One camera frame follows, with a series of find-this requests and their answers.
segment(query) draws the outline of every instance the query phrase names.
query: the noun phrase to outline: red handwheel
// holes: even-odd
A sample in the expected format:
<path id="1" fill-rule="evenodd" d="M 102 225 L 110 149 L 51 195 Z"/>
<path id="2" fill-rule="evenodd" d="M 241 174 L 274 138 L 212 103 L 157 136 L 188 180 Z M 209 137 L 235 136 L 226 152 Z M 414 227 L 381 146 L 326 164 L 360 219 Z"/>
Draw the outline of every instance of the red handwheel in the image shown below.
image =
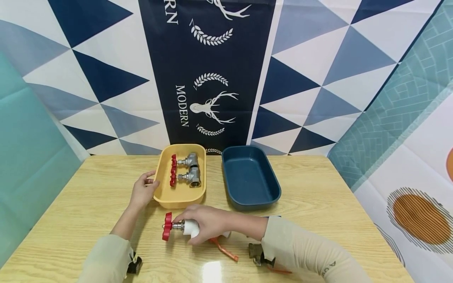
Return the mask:
<path id="1" fill-rule="evenodd" d="M 164 232 L 162 233 L 162 240 L 167 241 L 167 242 L 170 237 L 170 231 L 173 227 L 171 218 L 172 218 L 171 212 L 165 214 Z"/>

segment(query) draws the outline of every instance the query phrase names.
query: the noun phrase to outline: beige sleeve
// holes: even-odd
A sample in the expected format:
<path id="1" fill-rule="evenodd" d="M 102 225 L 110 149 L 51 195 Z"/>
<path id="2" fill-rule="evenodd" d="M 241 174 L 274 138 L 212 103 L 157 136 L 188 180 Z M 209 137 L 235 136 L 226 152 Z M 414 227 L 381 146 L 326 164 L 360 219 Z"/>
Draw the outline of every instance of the beige sleeve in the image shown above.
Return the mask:
<path id="1" fill-rule="evenodd" d="M 116 235 L 100 238 L 83 264 L 77 283 L 121 283 L 134 251 L 130 242 Z"/>
<path id="2" fill-rule="evenodd" d="M 359 263 L 340 245 L 285 220 L 269 217 L 261 240 L 264 256 L 297 273 L 300 268 L 316 272 L 327 283 L 371 283 Z"/>

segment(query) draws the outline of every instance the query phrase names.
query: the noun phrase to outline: white triangle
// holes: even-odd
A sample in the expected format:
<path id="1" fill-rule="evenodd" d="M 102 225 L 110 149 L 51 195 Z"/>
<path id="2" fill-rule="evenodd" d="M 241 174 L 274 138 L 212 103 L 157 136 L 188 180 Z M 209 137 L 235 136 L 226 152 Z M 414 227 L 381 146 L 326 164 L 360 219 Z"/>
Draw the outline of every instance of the white triangle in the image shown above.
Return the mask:
<path id="1" fill-rule="evenodd" d="M 164 123 L 130 134 L 121 139 L 160 150 L 170 145 L 169 135 Z"/>
<path id="2" fill-rule="evenodd" d="M 127 155 L 119 139 L 111 140 L 88 150 L 95 155 Z"/>
<path id="3" fill-rule="evenodd" d="M 342 20 L 350 24 L 362 0 L 319 0 Z"/>
<path id="4" fill-rule="evenodd" d="M 254 141 L 259 144 L 267 145 L 283 153 L 289 153 L 301 129 L 302 128 L 297 128 L 277 134 L 268 135 L 266 137 L 254 139 Z"/>
<path id="5" fill-rule="evenodd" d="M 320 89 L 320 87 L 316 87 L 311 90 L 263 104 L 261 107 L 266 108 L 293 123 L 303 126 Z"/>
<path id="6" fill-rule="evenodd" d="M 128 10 L 134 14 L 140 14 L 140 6 L 137 0 L 109 0 L 112 3 L 117 4 L 121 8 Z"/>
<path id="7" fill-rule="evenodd" d="M 164 123 L 164 114 L 154 81 L 104 101 L 102 104 L 148 120 Z"/>
<path id="8" fill-rule="evenodd" d="M 140 14 L 130 15 L 74 50 L 145 79 L 154 77 Z"/>
<path id="9" fill-rule="evenodd" d="M 293 152 L 293 153 L 291 153 L 291 155 L 323 155 L 323 156 L 327 156 L 327 154 L 329 153 L 329 151 L 332 149 L 332 147 L 334 145 L 335 144 L 329 144 L 329 145 L 325 145 L 325 146 L 315 148 L 315 149 Z"/>
<path id="10" fill-rule="evenodd" d="M 0 0 L 0 19 L 19 25 L 69 47 L 48 0 Z"/>
<path id="11" fill-rule="evenodd" d="M 100 104 L 63 119 L 61 123 L 82 130 L 106 134 L 115 138 L 118 137 Z"/>
<path id="12" fill-rule="evenodd" d="M 28 83 L 51 86 L 73 95 L 98 102 L 74 52 L 68 50 L 24 76 Z"/>
<path id="13" fill-rule="evenodd" d="M 326 86 L 325 89 L 364 111 L 382 87 L 396 64 L 348 77 Z"/>
<path id="14" fill-rule="evenodd" d="M 349 26 L 320 35 L 273 55 L 310 80 L 323 85 Z"/>
<path id="15" fill-rule="evenodd" d="M 360 114 L 361 113 L 354 113 L 334 117 L 310 126 L 305 126 L 304 128 L 337 142 L 357 120 Z"/>
<path id="16" fill-rule="evenodd" d="M 361 20 L 352 26 L 398 62 L 438 3 L 438 1 L 415 0 Z"/>

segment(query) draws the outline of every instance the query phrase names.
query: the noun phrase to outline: deer head emblem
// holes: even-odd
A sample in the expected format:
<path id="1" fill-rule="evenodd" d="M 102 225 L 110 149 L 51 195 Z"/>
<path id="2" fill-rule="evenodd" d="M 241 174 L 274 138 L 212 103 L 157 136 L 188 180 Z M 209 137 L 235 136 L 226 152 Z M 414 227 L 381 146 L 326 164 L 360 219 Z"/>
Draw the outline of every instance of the deer head emblem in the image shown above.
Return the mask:
<path id="1" fill-rule="evenodd" d="M 228 16 L 238 17 L 238 18 L 245 18 L 245 17 L 250 16 L 250 15 L 242 15 L 242 12 L 245 12 L 245 10 L 247 10 L 251 5 L 248 5 L 244 9 L 237 11 L 237 12 L 230 12 L 230 11 L 225 10 L 225 7 L 222 5 L 220 0 L 206 0 L 206 1 L 208 1 L 209 4 L 214 4 L 215 6 L 219 7 L 220 11 L 222 11 L 225 18 L 227 18 L 230 21 L 232 21 L 233 19 Z"/>
<path id="2" fill-rule="evenodd" d="M 215 104 L 215 103 L 222 96 L 229 96 L 229 97 L 232 97 L 237 100 L 237 98 L 234 96 L 234 95 L 238 95 L 237 93 L 225 93 L 225 92 L 226 91 L 222 91 L 216 97 L 206 100 L 205 104 L 192 103 L 190 105 L 190 110 L 192 110 L 193 113 L 204 112 L 206 114 L 206 116 L 208 116 L 209 118 L 213 118 L 215 121 L 217 121 L 221 125 L 223 125 L 224 123 L 234 123 L 233 120 L 235 119 L 235 117 L 231 118 L 227 121 L 219 120 L 215 114 L 215 113 L 219 113 L 219 111 L 214 111 L 211 109 L 211 107 L 213 107 L 213 106 L 220 105 L 220 104 Z"/>

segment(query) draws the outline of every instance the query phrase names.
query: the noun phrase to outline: antler illustration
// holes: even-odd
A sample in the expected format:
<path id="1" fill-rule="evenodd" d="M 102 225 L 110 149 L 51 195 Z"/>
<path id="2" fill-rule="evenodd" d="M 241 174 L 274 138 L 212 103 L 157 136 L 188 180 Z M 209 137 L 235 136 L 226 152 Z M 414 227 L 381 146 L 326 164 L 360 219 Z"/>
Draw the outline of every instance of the antler illustration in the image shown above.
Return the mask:
<path id="1" fill-rule="evenodd" d="M 209 4 L 214 4 L 215 6 L 219 7 L 220 11 L 222 11 L 225 18 L 227 18 L 230 21 L 232 21 L 233 19 L 228 16 L 238 17 L 238 18 L 245 18 L 245 17 L 250 16 L 250 15 L 242 15 L 242 12 L 245 12 L 245 10 L 247 10 L 251 5 L 248 5 L 244 9 L 237 11 L 237 12 L 230 12 L 230 11 L 225 10 L 225 6 L 222 5 L 220 0 L 207 0 L 207 1 L 209 2 Z"/>
<path id="2" fill-rule="evenodd" d="M 213 111 L 213 110 L 211 110 L 211 107 L 219 106 L 219 104 L 214 104 L 214 103 L 216 103 L 217 99 L 219 99 L 222 96 L 229 96 L 229 97 L 232 97 L 237 100 L 237 98 L 234 95 L 238 95 L 237 93 L 225 93 L 225 92 L 226 91 L 222 91 L 216 97 L 206 100 L 206 103 L 205 103 L 206 106 L 209 106 L 209 110 L 210 110 L 210 111 L 205 112 L 206 116 L 208 116 L 209 118 L 213 118 L 215 121 L 217 121 L 221 125 L 223 125 L 223 123 L 234 123 L 233 120 L 235 119 L 235 117 L 231 118 L 229 120 L 226 120 L 226 121 L 219 120 L 217 118 L 217 116 L 215 115 L 215 113 L 219 113 L 219 111 Z"/>

